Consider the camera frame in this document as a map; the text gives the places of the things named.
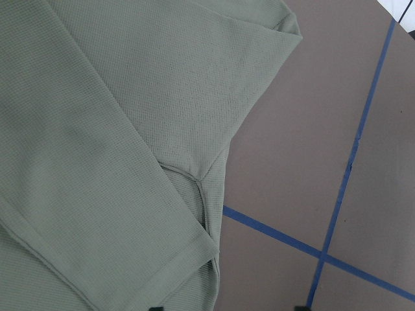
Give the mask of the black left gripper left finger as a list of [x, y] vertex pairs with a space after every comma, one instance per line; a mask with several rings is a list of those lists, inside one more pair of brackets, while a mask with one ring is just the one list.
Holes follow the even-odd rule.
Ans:
[[149, 308], [149, 311], [164, 311], [164, 307], [163, 306], [153, 306], [153, 307]]

